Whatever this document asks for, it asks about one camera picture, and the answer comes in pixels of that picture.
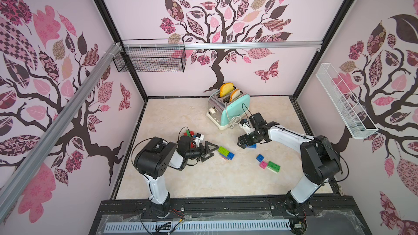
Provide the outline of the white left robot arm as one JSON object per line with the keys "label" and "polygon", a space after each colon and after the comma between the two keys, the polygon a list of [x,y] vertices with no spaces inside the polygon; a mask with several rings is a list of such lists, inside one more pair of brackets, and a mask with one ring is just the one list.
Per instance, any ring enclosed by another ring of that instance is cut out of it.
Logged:
{"label": "white left robot arm", "polygon": [[195,138],[180,136],[177,142],[153,137],[140,143],[145,146],[131,159],[132,165],[147,182],[151,212],[159,218],[167,217],[171,208],[163,176],[167,168],[183,171],[189,166],[188,161],[194,159],[203,163],[219,149],[218,145],[204,141],[201,134]]}

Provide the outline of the lime lego brick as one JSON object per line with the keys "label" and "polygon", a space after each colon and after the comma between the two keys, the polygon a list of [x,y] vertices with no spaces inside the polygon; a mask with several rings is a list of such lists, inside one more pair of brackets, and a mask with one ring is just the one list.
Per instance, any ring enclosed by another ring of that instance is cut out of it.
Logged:
{"label": "lime lego brick", "polygon": [[220,146],[220,147],[218,148],[218,152],[219,152],[222,156],[224,156],[224,157],[227,157],[227,156],[229,155],[229,153],[230,153],[230,151],[229,151],[229,150],[227,150],[226,148],[224,148],[224,147],[222,147],[222,146]]}

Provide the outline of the red long lego brick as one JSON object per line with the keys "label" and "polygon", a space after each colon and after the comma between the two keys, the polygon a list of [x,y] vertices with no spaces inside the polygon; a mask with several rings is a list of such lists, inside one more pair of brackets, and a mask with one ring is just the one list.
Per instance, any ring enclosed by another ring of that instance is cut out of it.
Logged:
{"label": "red long lego brick", "polygon": [[194,134],[193,131],[190,131],[190,137],[192,138],[190,147],[194,149],[197,147],[197,145],[196,145],[196,135]]}

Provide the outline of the blue small lego brick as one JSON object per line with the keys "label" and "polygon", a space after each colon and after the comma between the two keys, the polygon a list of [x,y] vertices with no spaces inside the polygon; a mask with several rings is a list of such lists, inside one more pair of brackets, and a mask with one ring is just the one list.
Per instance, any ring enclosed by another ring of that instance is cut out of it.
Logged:
{"label": "blue small lego brick", "polygon": [[264,159],[264,156],[259,154],[256,159],[257,159],[257,161],[262,162],[263,159]]}

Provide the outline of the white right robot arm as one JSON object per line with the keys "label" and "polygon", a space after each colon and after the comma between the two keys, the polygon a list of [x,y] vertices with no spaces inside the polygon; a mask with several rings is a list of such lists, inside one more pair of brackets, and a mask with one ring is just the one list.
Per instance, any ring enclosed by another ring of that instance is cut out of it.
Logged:
{"label": "white right robot arm", "polygon": [[298,152],[303,176],[286,194],[284,207],[290,215],[297,215],[320,187],[337,173],[342,172],[340,155],[325,136],[306,136],[280,126],[267,123],[260,113],[239,123],[245,134],[238,137],[237,145],[243,149],[262,142],[278,142]]}

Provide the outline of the blue long lego brick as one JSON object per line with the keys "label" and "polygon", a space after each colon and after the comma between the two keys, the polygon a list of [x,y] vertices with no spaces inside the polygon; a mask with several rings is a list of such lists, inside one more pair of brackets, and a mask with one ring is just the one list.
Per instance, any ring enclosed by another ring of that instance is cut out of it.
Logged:
{"label": "blue long lego brick", "polygon": [[257,145],[256,144],[250,145],[250,146],[247,146],[247,148],[249,148],[249,149],[256,149],[257,148]]}

